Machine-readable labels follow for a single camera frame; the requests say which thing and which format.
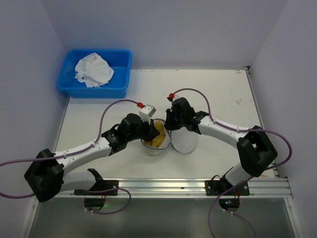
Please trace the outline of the yellow bra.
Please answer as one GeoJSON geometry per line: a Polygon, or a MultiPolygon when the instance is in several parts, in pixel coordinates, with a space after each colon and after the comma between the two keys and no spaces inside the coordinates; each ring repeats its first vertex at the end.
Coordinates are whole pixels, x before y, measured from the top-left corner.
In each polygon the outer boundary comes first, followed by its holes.
{"type": "Polygon", "coordinates": [[[144,144],[150,147],[159,148],[166,138],[166,134],[164,131],[164,125],[161,120],[156,120],[154,123],[155,128],[159,131],[159,135],[156,136],[150,142],[144,141],[144,144]]]}

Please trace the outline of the white mesh laundry bag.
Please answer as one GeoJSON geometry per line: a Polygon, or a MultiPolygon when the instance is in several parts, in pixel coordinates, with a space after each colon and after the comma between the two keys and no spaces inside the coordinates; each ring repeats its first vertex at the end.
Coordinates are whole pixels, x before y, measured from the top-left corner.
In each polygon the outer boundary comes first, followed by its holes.
{"type": "MultiPolygon", "coordinates": [[[[165,120],[163,119],[154,119],[154,122],[156,120],[161,120],[163,125],[165,124],[165,120]]],[[[145,147],[145,152],[148,155],[156,156],[159,153],[166,151],[169,147],[181,154],[189,154],[193,152],[198,145],[198,135],[192,134],[184,127],[179,130],[168,131],[164,126],[164,131],[166,138],[159,148],[147,146],[144,144],[144,140],[141,140],[141,143],[145,147]]]]}

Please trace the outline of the white bra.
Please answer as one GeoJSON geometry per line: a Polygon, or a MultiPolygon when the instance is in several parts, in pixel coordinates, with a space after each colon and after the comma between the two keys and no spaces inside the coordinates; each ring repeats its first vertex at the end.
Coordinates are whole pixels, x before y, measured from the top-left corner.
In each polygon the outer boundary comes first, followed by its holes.
{"type": "Polygon", "coordinates": [[[80,59],[75,66],[75,79],[86,87],[101,87],[108,84],[114,75],[114,69],[97,53],[91,53],[80,59]]]}

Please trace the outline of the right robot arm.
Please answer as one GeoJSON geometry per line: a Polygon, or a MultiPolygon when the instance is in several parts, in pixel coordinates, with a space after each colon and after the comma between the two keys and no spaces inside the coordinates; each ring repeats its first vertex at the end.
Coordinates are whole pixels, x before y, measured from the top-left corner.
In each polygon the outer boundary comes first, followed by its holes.
{"type": "Polygon", "coordinates": [[[259,177],[276,159],[278,153],[271,140],[259,126],[251,129],[234,127],[210,118],[206,112],[196,112],[184,97],[172,99],[166,110],[165,128],[176,131],[186,128],[199,135],[210,136],[237,149],[240,162],[220,179],[220,187],[227,190],[249,177],[259,177]]]}

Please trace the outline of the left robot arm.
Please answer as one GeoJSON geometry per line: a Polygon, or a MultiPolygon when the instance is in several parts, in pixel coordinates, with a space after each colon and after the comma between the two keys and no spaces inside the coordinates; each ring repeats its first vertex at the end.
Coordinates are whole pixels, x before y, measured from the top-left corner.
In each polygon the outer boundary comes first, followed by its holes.
{"type": "Polygon", "coordinates": [[[95,169],[80,173],[74,170],[93,160],[122,151],[131,141],[151,141],[158,135],[153,119],[143,121],[137,114],[128,114],[121,123],[82,146],[64,152],[51,152],[49,149],[41,151],[24,178],[39,202],[46,202],[68,190],[102,194],[107,187],[95,169]]]}

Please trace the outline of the blue plastic bin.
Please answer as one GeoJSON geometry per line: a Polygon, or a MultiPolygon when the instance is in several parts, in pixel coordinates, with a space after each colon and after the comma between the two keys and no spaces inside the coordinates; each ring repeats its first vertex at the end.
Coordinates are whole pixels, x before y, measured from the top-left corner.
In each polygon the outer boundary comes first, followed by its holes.
{"type": "Polygon", "coordinates": [[[57,78],[57,89],[73,98],[114,98],[126,96],[129,86],[132,53],[128,49],[72,49],[64,59],[57,78]],[[114,70],[108,84],[87,87],[75,79],[75,66],[83,57],[97,53],[114,70]]]}

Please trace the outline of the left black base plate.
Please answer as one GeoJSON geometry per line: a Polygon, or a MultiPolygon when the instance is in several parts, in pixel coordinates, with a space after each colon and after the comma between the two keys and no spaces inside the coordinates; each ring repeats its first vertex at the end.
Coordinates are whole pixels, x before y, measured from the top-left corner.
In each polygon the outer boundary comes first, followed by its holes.
{"type": "Polygon", "coordinates": [[[119,186],[118,180],[103,180],[96,182],[95,185],[93,185],[92,188],[90,188],[88,191],[85,190],[74,190],[74,195],[91,195],[91,196],[117,196],[117,190],[119,186]]]}

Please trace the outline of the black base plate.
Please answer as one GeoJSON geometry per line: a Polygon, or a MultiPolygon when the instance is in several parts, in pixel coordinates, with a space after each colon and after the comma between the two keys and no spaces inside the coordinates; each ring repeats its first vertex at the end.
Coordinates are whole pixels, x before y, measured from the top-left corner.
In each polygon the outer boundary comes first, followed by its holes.
{"type": "Polygon", "coordinates": [[[85,190],[74,190],[74,195],[91,195],[91,196],[117,196],[117,190],[119,186],[118,180],[103,180],[96,182],[95,185],[93,185],[92,188],[90,188],[88,191],[85,190]]]}
{"type": "MultiPolygon", "coordinates": [[[[224,178],[220,178],[220,176],[213,176],[211,179],[205,181],[205,191],[206,196],[219,196],[224,193],[228,189],[230,189],[232,185],[227,182],[224,178]]],[[[226,196],[249,196],[249,186],[248,183],[244,183],[241,186],[231,190],[230,192],[225,194],[226,196]]]]}

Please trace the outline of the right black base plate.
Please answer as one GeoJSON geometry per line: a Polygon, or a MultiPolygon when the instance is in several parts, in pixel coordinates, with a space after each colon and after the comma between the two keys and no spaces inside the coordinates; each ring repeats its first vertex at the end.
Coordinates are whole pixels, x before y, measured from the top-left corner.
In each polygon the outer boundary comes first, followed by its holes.
{"type": "MultiPolygon", "coordinates": [[[[227,182],[224,178],[220,178],[220,176],[213,176],[211,179],[205,181],[205,191],[206,196],[219,196],[224,193],[228,189],[230,189],[232,185],[227,182]]],[[[225,194],[226,196],[249,196],[249,186],[248,183],[244,183],[241,186],[231,190],[230,192],[225,194]]]]}

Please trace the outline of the aluminium mounting rail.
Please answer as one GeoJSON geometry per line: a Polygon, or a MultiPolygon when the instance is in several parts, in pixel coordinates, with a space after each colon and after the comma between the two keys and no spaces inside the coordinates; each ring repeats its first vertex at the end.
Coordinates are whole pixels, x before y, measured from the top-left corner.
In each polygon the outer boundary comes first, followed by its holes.
{"type": "MultiPolygon", "coordinates": [[[[208,179],[136,179],[136,178],[101,178],[94,176],[91,172],[69,174],[66,177],[44,179],[35,183],[32,190],[40,202],[45,202],[59,193],[80,189],[88,191],[98,181],[118,180],[116,188],[125,189],[131,194],[141,197],[181,197],[206,196],[205,181],[208,179]]],[[[290,198],[292,192],[287,179],[282,178],[255,178],[247,182],[250,195],[258,198],[290,198]]]]}

